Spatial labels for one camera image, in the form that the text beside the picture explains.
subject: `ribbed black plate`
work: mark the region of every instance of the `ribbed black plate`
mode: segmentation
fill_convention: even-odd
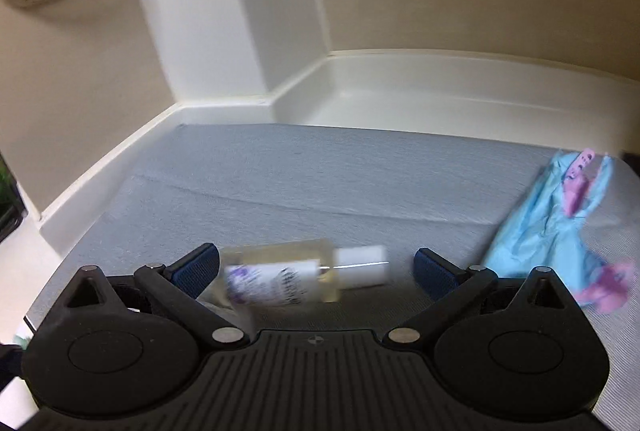
[[[451,397],[420,355],[383,348],[370,331],[263,331],[210,356],[193,384],[161,407],[109,421],[41,410],[26,431],[601,430],[591,414],[554,423],[485,416]]]

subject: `blue cloth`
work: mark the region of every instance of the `blue cloth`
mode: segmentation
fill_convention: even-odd
[[[562,208],[562,178],[577,156],[556,154],[522,205],[501,226],[484,260],[498,277],[526,277],[534,267],[545,265],[574,293],[597,280],[604,261],[583,244],[580,230],[600,204],[613,164],[604,157],[580,209],[567,217]]]

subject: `bottle label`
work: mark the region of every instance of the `bottle label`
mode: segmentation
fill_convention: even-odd
[[[236,304],[300,305],[320,300],[320,260],[225,267],[227,295]]]

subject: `green plant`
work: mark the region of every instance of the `green plant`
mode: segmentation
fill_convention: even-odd
[[[12,203],[11,173],[6,164],[0,159],[0,205]]]

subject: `white bottle cap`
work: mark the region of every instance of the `white bottle cap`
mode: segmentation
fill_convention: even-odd
[[[389,262],[383,245],[335,249],[334,259],[340,289],[382,285],[388,281]]]

